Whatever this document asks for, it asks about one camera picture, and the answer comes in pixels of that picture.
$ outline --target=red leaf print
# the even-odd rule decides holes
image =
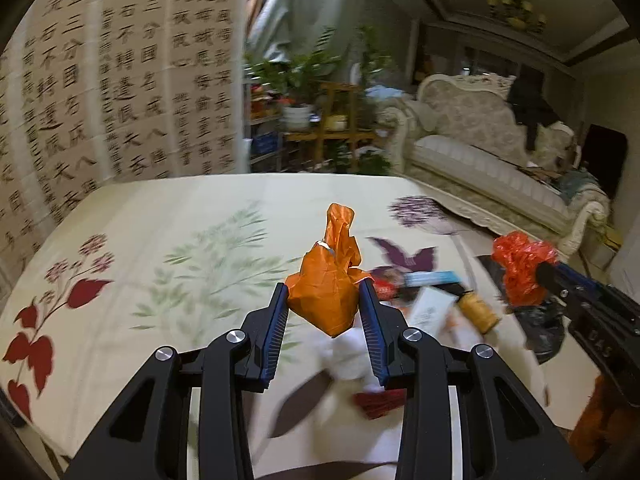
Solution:
[[[107,283],[111,283],[111,280],[78,280],[66,298],[66,304],[69,308],[85,306],[100,294]]]
[[[35,343],[31,344],[27,364],[29,370],[33,368],[33,379],[40,396],[53,369],[53,345],[49,337],[41,335]]]
[[[4,354],[2,361],[9,361],[14,364],[16,361],[26,359],[28,355],[29,339],[24,332],[18,332],[14,340],[9,343],[9,348],[6,349],[6,354]]]
[[[35,306],[36,299],[31,300],[30,306],[26,306],[14,319],[14,323],[18,320],[22,323],[22,328],[36,328],[38,321],[38,309]]]
[[[31,420],[31,409],[29,407],[29,391],[24,384],[18,384],[14,380],[9,381],[7,387],[9,391],[9,397],[18,406],[18,409]]]

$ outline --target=beige sofa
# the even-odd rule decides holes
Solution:
[[[422,184],[453,212],[498,234],[514,229],[549,240],[567,258],[580,247],[587,222],[603,224],[609,199],[585,184],[569,204],[518,170],[569,166],[574,133],[565,124],[538,129],[536,150],[525,151],[526,128],[505,99],[512,78],[430,76],[415,101],[392,99],[378,121],[393,126],[386,144],[394,172]]]

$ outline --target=orange bag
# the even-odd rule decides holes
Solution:
[[[351,267],[362,260],[356,239],[349,236],[353,217],[352,209],[331,204],[324,240],[305,254],[300,272],[285,280],[289,308],[331,337],[353,324],[358,310],[357,283],[370,278],[370,274]]]
[[[546,290],[536,283],[540,262],[556,263],[558,253],[549,242],[530,242],[526,234],[513,231],[494,240],[492,258],[505,268],[504,288],[512,306],[537,305]]]

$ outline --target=metal bolt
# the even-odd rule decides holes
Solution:
[[[476,354],[484,359],[488,359],[494,355],[494,349],[489,345],[478,345],[476,346]]]
[[[226,340],[230,343],[239,343],[244,341],[246,334],[242,330],[232,330],[226,334]]]
[[[168,346],[163,346],[156,350],[156,359],[158,361],[167,361],[171,359],[171,356],[174,355],[174,349],[169,348]]]
[[[402,332],[402,337],[404,337],[407,341],[420,341],[420,339],[422,339],[422,332],[420,332],[417,328],[407,328],[404,332]]]

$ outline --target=red package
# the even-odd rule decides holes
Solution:
[[[556,248],[549,242],[531,242],[526,234],[514,231],[494,240],[492,258],[501,264],[504,288],[513,306],[540,304],[546,290],[536,283],[536,267],[541,262],[555,264]]]
[[[391,301],[396,295],[398,288],[386,280],[373,276],[373,289],[376,291],[380,301]]]

